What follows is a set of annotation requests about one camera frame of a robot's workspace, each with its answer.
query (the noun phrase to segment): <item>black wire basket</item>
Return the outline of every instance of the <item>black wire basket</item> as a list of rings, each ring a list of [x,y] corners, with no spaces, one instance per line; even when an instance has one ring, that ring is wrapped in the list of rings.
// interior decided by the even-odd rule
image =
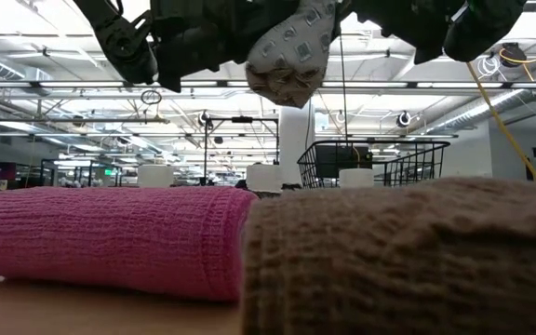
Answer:
[[[317,141],[297,161],[303,188],[339,187],[339,171],[371,168],[378,186],[439,178],[447,141]]]

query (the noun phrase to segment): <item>wooden table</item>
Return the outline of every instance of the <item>wooden table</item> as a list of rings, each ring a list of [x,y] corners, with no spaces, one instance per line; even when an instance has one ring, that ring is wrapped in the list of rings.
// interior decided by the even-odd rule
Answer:
[[[0,278],[1,335],[236,335],[237,307]]]

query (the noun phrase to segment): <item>white column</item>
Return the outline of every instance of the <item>white column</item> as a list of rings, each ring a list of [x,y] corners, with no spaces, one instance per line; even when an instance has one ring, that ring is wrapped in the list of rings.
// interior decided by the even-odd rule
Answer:
[[[302,109],[281,107],[280,166],[283,183],[302,184],[297,160],[315,141],[315,108],[311,102]]]

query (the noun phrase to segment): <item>white cylinder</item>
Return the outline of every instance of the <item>white cylinder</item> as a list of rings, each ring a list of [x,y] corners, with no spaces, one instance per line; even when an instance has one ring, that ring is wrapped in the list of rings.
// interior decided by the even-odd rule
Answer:
[[[282,181],[302,184],[297,161],[315,141],[315,108],[308,103],[302,109],[282,107],[278,120],[280,130],[280,167]]]
[[[143,165],[138,167],[138,186],[141,188],[170,187],[174,183],[173,167]]]
[[[349,168],[339,172],[341,188],[373,187],[373,170],[370,168]]]
[[[283,185],[282,170],[273,165],[249,166],[246,184],[251,191],[279,193]]]

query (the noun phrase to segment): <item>towel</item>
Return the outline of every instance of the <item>towel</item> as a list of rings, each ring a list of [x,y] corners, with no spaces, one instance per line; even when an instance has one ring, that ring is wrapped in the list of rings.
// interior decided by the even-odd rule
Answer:
[[[256,198],[228,187],[0,192],[0,275],[237,301]]]
[[[536,183],[289,193],[246,229],[244,334],[536,334]]]
[[[249,87],[277,105],[302,108],[320,87],[335,28],[336,0],[301,0],[295,14],[249,51]]]

